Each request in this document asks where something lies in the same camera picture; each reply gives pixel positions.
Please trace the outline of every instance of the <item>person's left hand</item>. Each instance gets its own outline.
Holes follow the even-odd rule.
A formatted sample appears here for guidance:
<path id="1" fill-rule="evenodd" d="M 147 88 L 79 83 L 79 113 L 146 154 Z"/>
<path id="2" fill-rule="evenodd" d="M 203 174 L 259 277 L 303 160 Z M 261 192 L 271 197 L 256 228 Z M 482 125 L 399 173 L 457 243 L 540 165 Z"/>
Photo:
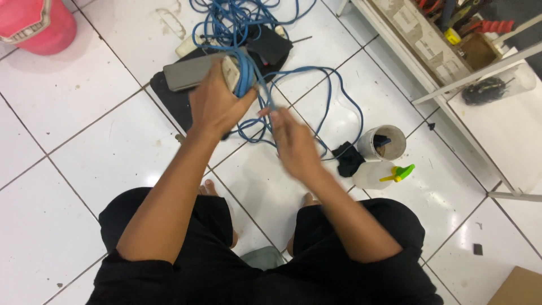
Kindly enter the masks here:
<path id="1" fill-rule="evenodd" d="M 241 99 L 231 93 L 222 74 L 222 63 L 217 60 L 196 90 L 190 93 L 192 128 L 210 132 L 220 139 L 247 113 L 256 96 L 254 88 Z"/>

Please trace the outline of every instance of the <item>black rag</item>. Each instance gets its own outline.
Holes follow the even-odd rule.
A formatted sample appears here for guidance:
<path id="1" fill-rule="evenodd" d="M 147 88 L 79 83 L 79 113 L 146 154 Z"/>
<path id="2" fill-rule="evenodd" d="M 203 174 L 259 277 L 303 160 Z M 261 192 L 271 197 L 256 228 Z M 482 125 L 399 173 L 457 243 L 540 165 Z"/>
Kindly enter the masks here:
<path id="1" fill-rule="evenodd" d="M 363 159 L 355 147 L 348 141 L 344 142 L 344 144 L 339 146 L 336 150 L 332 150 L 331 153 L 335 157 L 340 155 L 337 158 L 337 161 L 339 161 L 337 170 L 339 171 L 339 175 L 343 177 L 352 177 L 352 175 L 358 171 L 359 166 L 365 162 L 365 159 Z"/>

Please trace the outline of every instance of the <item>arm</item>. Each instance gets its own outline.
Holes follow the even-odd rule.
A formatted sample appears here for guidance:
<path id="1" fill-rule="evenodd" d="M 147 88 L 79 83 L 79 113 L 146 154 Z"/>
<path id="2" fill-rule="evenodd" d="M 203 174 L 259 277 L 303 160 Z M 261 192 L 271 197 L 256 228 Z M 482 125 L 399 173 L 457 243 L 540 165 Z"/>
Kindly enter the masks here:
<path id="1" fill-rule="evenodd" d="M 237 99 L 228 90 L 220 62 L 214 63 L 190 94 L 193 125 L 186 140 L 120 237 L 117 250 L 122 258 L 175 261 L 209 158 L 222 135 L 247 112 L 256 94 L 251 89 Z"/>
<path id="2" fill-rule="evenodd" d="M 271 116 L 284 167 L 322 202 L 348 256 L 369 263 L 400 253 L 402 247 L 390 233 L 323 168 L 310 129 L 297 123 L 286 109 L 272 112 Z"/>

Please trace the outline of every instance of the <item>red bucket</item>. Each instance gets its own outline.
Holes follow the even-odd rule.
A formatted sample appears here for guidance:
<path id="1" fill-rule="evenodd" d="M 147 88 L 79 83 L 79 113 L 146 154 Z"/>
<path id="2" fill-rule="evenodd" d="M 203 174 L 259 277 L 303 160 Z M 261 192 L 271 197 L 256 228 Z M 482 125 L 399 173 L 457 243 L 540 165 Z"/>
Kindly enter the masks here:
<path id="1" fill-rule="evenodd" d="M 74 40 L 77 25 L 62 0 L 0 0 L 0 41 L 38 55 L 56 54 Z"/>

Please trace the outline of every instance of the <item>hand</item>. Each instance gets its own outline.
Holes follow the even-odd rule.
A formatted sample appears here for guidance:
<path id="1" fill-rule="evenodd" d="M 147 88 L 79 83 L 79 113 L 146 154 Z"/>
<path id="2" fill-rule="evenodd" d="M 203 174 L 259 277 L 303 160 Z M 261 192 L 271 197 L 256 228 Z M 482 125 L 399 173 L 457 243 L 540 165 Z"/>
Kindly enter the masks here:
<path id="1" fill-rule="evenodd" d="M 254 88 L 241 99 L 230 92 L 222 74 L 222 64 L 217 60 L 196 90 L 190 93 L 192 128 L 210 132 L 220 139 L 247 113 L 256 96 Z"/>
<path id="2" fill-rule="evenodd" d="M 311 179 L 325 173 L 307 125 L 299 124 L 284 108 L 271 112 L 271 120 L 280 160 L 292 177 L 307 185 Z"/>

